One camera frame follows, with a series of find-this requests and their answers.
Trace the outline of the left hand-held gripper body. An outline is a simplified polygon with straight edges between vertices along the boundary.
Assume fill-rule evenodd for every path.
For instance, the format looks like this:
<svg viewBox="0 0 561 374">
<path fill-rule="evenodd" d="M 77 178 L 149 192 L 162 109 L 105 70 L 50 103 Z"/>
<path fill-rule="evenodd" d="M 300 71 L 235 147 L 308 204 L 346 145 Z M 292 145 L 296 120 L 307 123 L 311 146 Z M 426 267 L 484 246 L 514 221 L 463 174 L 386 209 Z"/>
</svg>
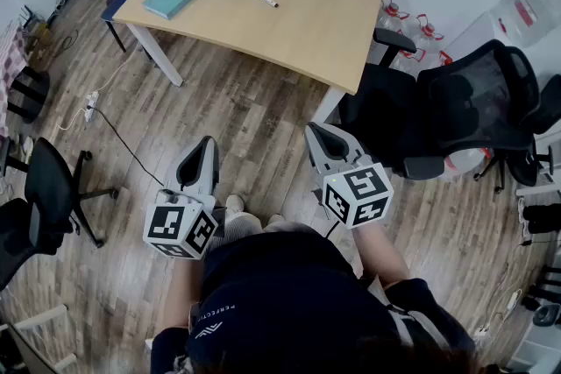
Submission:
<svg viewBox="0 0 561 374">
<path fill-rule="evenodd" d="M 218 230 L 215 206 L 212 195 L 161 189 L 146 207 L 143 240 L 166 257 L 200 260 Z"/>
</svg>

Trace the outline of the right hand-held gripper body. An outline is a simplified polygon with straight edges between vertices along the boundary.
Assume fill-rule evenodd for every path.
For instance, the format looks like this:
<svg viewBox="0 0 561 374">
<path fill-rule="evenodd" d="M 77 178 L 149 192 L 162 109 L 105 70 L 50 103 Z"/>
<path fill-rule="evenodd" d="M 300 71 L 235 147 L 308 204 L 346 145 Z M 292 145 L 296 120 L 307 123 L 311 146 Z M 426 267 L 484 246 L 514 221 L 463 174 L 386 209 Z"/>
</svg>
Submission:
<svg viewBox="0 0 561 374">
<path fill-rule="evenodd" d="M 352 151 L 333 159 L 313 153 L 311 163 L 317 171 L 313 193 L 329 220 L 356 229 L 385 217 L 394 190 L 383 165 L 370 155 Z"/>
</svg>

